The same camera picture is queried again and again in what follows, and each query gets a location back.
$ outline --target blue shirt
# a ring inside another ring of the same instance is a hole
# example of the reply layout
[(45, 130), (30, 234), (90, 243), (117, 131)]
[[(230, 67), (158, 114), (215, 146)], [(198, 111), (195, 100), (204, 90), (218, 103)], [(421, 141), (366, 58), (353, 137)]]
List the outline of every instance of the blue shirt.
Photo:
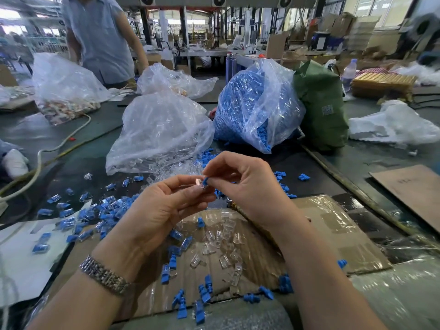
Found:
[(134, 77), (134, 63), (127, 41), (116, 26), (123, 11), (116, 0), (63, 0), (64, 23), (81, 44), (83, 67), (102, 84), (114, 84)]

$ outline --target silver wristwatch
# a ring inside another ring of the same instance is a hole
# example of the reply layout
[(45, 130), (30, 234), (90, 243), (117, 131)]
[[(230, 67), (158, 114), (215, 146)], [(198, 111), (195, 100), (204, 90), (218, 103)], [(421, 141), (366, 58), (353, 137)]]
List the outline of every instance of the silver wristwatch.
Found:
[(111, 270), (107, 270), (100, 262), (90, 255), (81, 263), (80, 269), (89, 277), (116, 295), (124, 295), (129, 283)]

